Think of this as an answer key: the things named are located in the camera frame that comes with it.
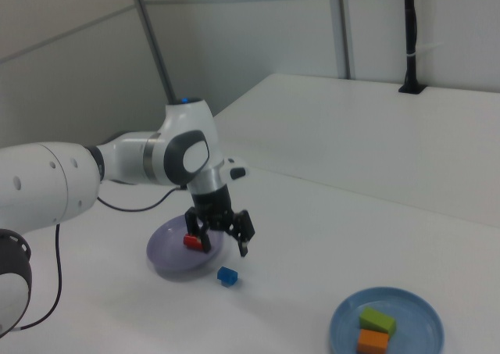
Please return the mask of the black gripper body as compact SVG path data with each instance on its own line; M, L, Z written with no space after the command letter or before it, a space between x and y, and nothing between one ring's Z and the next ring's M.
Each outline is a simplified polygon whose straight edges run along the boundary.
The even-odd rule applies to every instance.
M197 218L210 230L229 230L233 224L230 192L227 186L206 194L192 195Z

